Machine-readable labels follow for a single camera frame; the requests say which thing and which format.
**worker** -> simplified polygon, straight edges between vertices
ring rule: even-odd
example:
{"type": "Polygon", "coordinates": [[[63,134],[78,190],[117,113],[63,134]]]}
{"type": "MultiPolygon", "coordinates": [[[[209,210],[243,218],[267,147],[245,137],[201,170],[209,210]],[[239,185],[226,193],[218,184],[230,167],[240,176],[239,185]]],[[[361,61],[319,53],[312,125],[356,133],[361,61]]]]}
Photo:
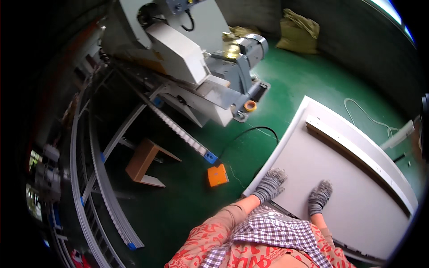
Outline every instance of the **worker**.
{"type": "Polygon", "coordinates": [[[165,264],[173,267],[354,267],[323,220],[322,209],[332,194],[321,181],[308,198],[312,223],[291,218],[263,205],[279,195],[284,170],[271,169],[253,194],[222,208],[191,230],[185,244],[165,264]]]}

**gray wall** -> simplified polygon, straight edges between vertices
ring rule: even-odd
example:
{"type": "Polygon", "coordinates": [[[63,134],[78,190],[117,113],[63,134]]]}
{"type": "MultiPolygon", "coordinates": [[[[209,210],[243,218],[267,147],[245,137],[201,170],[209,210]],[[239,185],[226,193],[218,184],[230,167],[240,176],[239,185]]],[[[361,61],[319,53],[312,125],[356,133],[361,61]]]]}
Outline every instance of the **gray wall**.
{"type": "Polygon", "coordinates": [[[363,0],[216,0],[230,26],[254,25],[280,37],[282,9],[320,25],[318,49],[389,98],[405,117],[420,113],[427,92],[417,51],[388,17],[363,0]]]}

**yellow liquid bottle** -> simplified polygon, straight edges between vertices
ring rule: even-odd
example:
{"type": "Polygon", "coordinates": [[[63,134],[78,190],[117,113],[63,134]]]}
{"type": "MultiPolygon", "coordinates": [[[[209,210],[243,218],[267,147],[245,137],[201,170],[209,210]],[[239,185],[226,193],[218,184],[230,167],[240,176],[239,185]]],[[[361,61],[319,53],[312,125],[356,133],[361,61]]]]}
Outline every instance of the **yellow liquid bottle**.
{"type": "Polygon", "coordinates": [[[223,55],[229,59],[235,59],[240,55],[240,46],[237,43],[237,39],[233,33],[222,33],[222,41],[223,41],[223,55]]]}

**white cable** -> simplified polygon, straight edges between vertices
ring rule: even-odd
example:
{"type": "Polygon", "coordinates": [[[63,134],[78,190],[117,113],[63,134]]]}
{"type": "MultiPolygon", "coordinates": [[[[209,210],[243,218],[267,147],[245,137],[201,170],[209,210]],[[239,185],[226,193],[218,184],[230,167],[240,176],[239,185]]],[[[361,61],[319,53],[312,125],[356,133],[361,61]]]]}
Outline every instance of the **white cable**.
{"type": "Polygon", "coordinates": [[[349,110],[347,109],[347,105],[346,105],[346,103],[348,102],[348,101],[351,101],[351,102],[354,102],[365,114],[366,114],[366,116],[368,117],[368,119],[369,120],[371,120],[372,122],[374,122],[374,123],[376,123],[376,124],[379,124],[379,125],[382,125],[382,126],[385,126],[385,127],[387,127],[387,136],[389,137],[389,138],[391,138],[392,136],[393,136],[393,134],[392,134],[392,130],[395,130],[395,131],[398,131],[399,129],[397,129],[397,128],[395,128],[395,127],[390,127],[390,126],[388,126],[388,125],[386,125],[385,123],[382,123],[382,122],[378,122],[378,121],[376,121],[376,120],[374,120],[374,119],[372,119],[366,112],[365,112],[365,110],[364,109],[362,109],[362,107],[356,102],[356,101],[354,101],[353,99],[349,99],[349,98],[346,98],[346,99],[344,99],[344,107],[346,108],[346,111],[347,111],[347,113],[349,114],[349,116],[350,116],[350,118],[351,118],[351,122],[353,123],[353,125],[356,125],[355,123],[354,123],[354,120],[353,120],[353,117],[351,116],[351,114],[350,114],[350,112],[349,112],[349,110]]]}

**wooden stool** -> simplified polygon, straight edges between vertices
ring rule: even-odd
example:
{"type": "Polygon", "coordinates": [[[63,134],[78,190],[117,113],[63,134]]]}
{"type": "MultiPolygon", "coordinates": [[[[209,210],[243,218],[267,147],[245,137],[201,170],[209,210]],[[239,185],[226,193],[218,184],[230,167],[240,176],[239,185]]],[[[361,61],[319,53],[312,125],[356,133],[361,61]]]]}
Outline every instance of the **wooden stool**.
{"type": "Polygon", "coordinates": [[[145,138],[137,146],[133,157],[131,158],[130,162],[128,163],[128,166],[125,169],[125,171],[128,173],[128,175],[133,181],[158,187],[165,187],[165,185],[160,182],[158,178],[145,175],[147,169],[149,168],[150,164],[152,163],[159,151],[176,159],[177,161],[182,161],[174,154],[154,144],[151,140],[145,138]]]}

